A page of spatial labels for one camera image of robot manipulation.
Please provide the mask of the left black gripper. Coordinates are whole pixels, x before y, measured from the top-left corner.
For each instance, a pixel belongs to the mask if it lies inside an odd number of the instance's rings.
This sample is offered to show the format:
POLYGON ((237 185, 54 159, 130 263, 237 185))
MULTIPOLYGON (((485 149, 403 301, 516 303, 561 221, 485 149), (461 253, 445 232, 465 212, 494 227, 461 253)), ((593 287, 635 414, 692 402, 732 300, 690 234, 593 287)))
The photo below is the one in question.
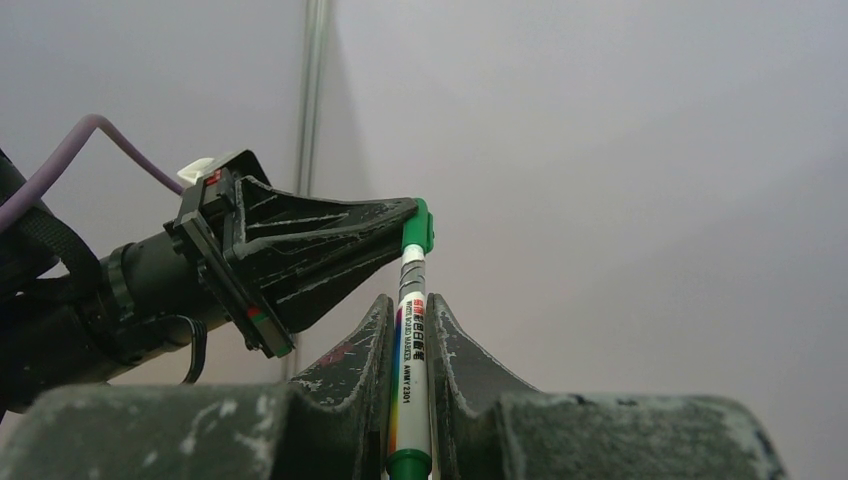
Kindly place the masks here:
POLYGON ((247 348, 282 358, 294 350, 290 333, 311 328, 400 258, 403 225, 418 212, 418 204, 409 197, 341 201, 297 196, 264 184, 268 177, 251 150, 221 157, 221 168, 183 188, 166 231, 247 348), (312 273, 292 273, 261 292, 236 269, 236 258, 260 254, 280 262, 348 259, 312 273))

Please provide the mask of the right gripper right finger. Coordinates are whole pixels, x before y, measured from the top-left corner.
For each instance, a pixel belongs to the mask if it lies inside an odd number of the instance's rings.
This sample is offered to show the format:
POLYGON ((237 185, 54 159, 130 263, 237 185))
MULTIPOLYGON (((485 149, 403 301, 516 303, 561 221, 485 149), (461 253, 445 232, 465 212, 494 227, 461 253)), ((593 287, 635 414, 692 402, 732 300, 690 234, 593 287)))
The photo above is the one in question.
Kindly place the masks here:
POLYGON ((437 470, 444 479, 784 479, 767 430, 711 395, 546 393, 427 301, 437 470))

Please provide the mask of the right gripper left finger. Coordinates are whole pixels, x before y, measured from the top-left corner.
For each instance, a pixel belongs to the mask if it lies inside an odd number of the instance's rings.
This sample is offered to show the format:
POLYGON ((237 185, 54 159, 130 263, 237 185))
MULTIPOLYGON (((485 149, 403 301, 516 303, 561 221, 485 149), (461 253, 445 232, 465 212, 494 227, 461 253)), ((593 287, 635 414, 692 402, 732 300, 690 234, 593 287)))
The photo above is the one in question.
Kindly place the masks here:
POLYGON ((5 479, 377 479, 394 305, 287 383, 74 386, 41 397, 5 479))

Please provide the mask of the white marker pen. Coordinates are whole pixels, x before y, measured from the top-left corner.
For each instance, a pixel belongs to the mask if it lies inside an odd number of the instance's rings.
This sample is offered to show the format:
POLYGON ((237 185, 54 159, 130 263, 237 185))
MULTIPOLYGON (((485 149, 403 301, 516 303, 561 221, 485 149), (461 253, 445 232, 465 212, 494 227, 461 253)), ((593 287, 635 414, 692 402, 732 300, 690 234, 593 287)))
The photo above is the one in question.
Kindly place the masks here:
POLYGON ((393 378, 385 470, 391 479, 427 479, 432 471, 425 252, 404 247, 395 314, 393 378))

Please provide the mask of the green marker cap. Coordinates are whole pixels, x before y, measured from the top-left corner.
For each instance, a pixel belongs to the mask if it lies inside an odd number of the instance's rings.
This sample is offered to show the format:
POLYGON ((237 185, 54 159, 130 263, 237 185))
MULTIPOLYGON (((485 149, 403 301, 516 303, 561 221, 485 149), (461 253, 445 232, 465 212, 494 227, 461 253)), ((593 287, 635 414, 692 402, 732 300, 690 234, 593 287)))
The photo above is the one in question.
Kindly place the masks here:
POLYGON ((416 213, 408 219, 402 232, 402 249, 410 246, 420 247, 425 255, 434 248, 434 217, 423 198, 415 198, 416 213))

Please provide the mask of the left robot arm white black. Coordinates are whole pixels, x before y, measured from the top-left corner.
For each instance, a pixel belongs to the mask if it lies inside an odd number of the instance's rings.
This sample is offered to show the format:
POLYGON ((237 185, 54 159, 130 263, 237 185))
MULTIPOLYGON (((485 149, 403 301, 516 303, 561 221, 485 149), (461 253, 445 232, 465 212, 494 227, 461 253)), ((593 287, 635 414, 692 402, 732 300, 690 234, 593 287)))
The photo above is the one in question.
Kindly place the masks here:
POLYGON ((192 350, 232 323, 269 358, 384 265, 399 258, 412 198, 338 201, 274 189, 248 150, 216 159, 147 239, 86 260, 56 280, 1 287, 1 406, 105 383, 164 353, 192 350))

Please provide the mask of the left metal corner post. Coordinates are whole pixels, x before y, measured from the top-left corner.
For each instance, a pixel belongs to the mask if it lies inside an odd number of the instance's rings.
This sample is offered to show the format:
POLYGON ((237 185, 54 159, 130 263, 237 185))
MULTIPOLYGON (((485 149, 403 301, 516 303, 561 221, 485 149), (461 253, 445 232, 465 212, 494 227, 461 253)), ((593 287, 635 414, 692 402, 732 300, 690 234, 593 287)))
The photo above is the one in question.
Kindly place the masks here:
POLYGON ((297 177, 294 192, 301 197, 312 195, 315 148, 319 135, 319 108, 322 91, 324 53, 327 44, 331 2, 306 2, 304 52, 299 102, 297 142, 297 177))

